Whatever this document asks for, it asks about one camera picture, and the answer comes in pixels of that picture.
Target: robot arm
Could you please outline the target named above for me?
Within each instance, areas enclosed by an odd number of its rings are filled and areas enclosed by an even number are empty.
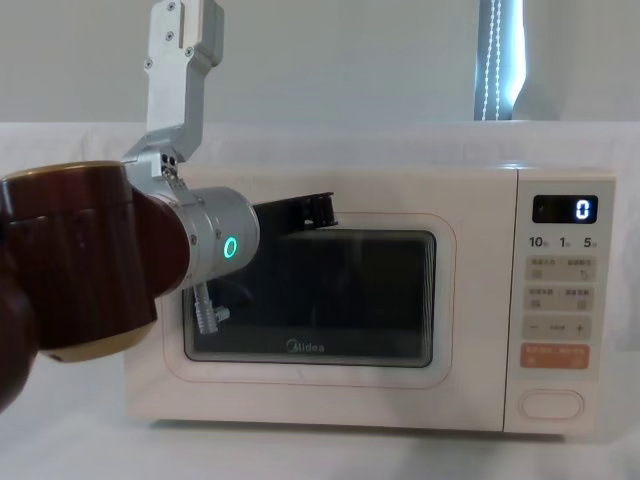
[[[194,288],[202,333],[229,315],[205,282],[260,241],[335,225],[331,194],[252,206],[226,187],[190,190],[178,166],[202,141],[207,73],[222,59],[213,0],[153,7],[146,135],[123,162],[18,172],[0,181],[0,412],[38,351],[90,360],[139,343],[155,298]]]

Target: silver metal bracket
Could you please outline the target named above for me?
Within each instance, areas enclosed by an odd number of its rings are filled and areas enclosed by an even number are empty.
[[[202,143],[205,78],[222,61],[224,11],[214,0],[163,0],[151,12],[147,133],[124,162],[152,178],[177,176]],[[137,182],[138,175],[131,175]]]

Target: white table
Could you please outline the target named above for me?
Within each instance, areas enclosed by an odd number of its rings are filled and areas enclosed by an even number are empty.
[[[609,354],[589,439],[146,423],[124,409],[121,356],[40,358],[0,416],[2,480],[619,480],[640,478],[640,353]]]

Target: microwave control panel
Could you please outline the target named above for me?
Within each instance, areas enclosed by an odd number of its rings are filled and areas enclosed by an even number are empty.
[[[519,172],[506,427],[578,424],[595,404],[615,183],[542,175]]]

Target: digital display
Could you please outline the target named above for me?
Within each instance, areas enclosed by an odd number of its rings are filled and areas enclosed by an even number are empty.
[[[595,195],[537,195],[533,199],[534,223],[592,224],[597,220]]]

